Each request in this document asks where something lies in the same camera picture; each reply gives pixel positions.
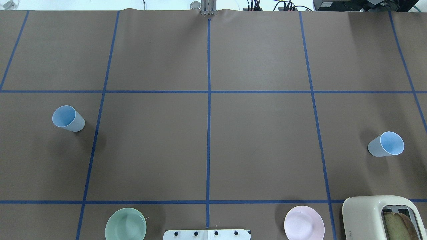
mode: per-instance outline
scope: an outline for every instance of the toaster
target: toaster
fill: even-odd
[[[427,240],[420,213],[408,199],[400,196],[358,196],[347,198],[342,205],[347,240],[388,240],[384,214],[405,214],[415,227],[419,240]]]

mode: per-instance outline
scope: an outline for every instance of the vertical blue line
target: vertical blue line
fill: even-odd
[[[19,31],[18,38],[16,39],[15,46],[13,47],[12,54],[10,55],[7,67],[4,70],[3,78],[0,83],[0,90],[3,88],[4,81],[6,81],[7,73],[9,72],[10,64],[12,64],[13,56],[15,55],[16,48],[18,47],[19,40],[21,39],[22,32],[24,31],[25,23],[28,19],[29,11],[25,14],[24,22],[22,23],[21,30]]]
[[[208,143],[206,163],[206,228],[210,225],[211,200],[211,20],[208,19]]]
[[[417,93],[415,92],[415,87],[414,87],[414,84],[412,83],[412,79],[411,79],[411,75],[409,74],[408,66],[406,65],[405,58],[403,57],[402,49],[400,47],[399,40],[398,40],[398,35],[396,34],[395,23],[393,21],[392,13],[390,11],[389,11],[389,18],[390,18],[390,23],[392,24],[393,34],[395,36],[396,45],[398,47],[399,54],[400,54],[401,59],[402,59],[403,67],[405,68],[406,76],[408,77],[409,84],[411,85],[412,93],[414,95],[415,102],[416,102],[417,107],[418,107],[418,112],[420,113],[421,121],[424,124],[424,130],[427,132],[426,120],[424,118],[423,111],[421,110],[420,102],[418,101]]]
[[[119,23],[119,16],[120,16],[120,11],[117,11],[116,23],[115,23],[115,26],[114,26],[114,33],[113,33],[113,40],[111,41],[110,56],[108,58],[107,71],[105,72],[104,88],[103,88],[103,91],[102,91],[101,103],[99,105],[98,120],[97,120],[96,129],[95,129],[94,143],[92,145],[91,159],[89,161],[88,175],[86,177],[85,192],[83,194],[83,203],[82,203],[82,208],[81,208],[81,211],[80,211],[79,225],[77,227],[76,240],[79,240],[79,238],[80,238],[80,230],[82,229],[83,214],[85,213],[85,202],[86,202],[86,198],[88,196],[89,181],[91,179],[92,164],[94,162],[95,149],[96,149],[96,146],[97,146],[99,124],[101,123],[102,108],[104,106],[105,91],[107,89],[108,75],[110,73],[111,58],[113,57],[114,43],[115,43],[115,40],[116,40],[116,33],[117,33],[117,25]]]
[[[310,64],[308,62],[307,45],[306,45],[306,42],[305,42],[305,35],[304,35],[304,25],[302,23],[301,12],[298,12],[298,13],[299,13],[299,22],[300,22],[300,25],[301,25],[302,43],[303,43],[303,46],[304,46],[305,63],[307,65],[308,82],[310,84],[311,102],[313,104],[314,119],[316,120],[317,139],[319,141],[319,148],[320,148],[320,153],[321,153],[321,156],[322,156],[323,178],[325,179],[326,195],[328,197],[329,216],[330,216],[330,223],[331,223],[331,226],[332,226],[332,235],[333,235],[333,239],[336,240],[335,221],[333,219],[332,203],[330,201],[328,173],[326,172],[325,155],[323,153],[323,144],[322,144],[322,137],[320,135],[319,119],[317,117],[316,100],[314,98],[313,82],[311,80]]]

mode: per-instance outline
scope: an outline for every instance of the green bowl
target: green bowl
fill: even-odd
[[[134,208],[115,212],[105,226],[107,240],[143,240],[147,232],[144,215]]]

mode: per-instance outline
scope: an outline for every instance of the sticker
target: sticker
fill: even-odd
[[[321,8],[328,8],[332,5],[332,2],[324,2],[322,4],[320,4]]]

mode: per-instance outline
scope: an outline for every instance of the bread slice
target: bread slice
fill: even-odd
[[[419,240],[411,219],[405,214],[384,213],[384,220],[389,240]]]

